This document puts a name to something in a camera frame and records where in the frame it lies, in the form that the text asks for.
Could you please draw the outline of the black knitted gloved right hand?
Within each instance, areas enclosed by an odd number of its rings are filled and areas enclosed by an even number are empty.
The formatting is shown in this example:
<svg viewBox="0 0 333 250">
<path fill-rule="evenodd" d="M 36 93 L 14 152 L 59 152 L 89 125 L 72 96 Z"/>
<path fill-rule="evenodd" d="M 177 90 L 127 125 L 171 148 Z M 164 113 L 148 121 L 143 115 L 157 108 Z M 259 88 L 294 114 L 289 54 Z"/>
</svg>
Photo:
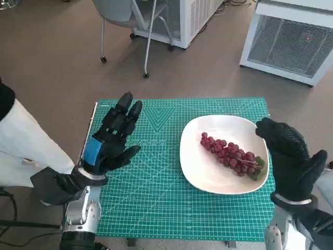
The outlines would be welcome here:
<svg viewBox="0 0 333 250">
<path fill-rule="evenodd" d="M 263 118 L 256 126 L 255 133 L 265 140 L 272 158 L 275 192 L 291 202 L 310 199 L 327 152 L 321 149 L 311 156 L 303 136 L 286 123 Z"/>
</svg>

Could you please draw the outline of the black left hand blue tape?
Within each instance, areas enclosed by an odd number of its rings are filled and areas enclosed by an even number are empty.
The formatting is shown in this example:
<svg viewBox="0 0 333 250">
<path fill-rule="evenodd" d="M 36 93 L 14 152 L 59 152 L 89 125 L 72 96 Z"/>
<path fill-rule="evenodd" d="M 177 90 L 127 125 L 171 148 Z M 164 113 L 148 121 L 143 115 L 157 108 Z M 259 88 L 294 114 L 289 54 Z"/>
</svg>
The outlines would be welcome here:
<svg viewBox="0 0 333 250">
<path fill-rule="evenodd" d="M 104 116 L 100 128 L 89 137 L 83 152 L 83 169 L 101 176 L 128 165 L 140 150 L 135 145 L 126 148 L 127 137 L 135 129 L 142 111 L 142 101 L 132 104 L 133 95 L 126 92 Z"/>
</svg>

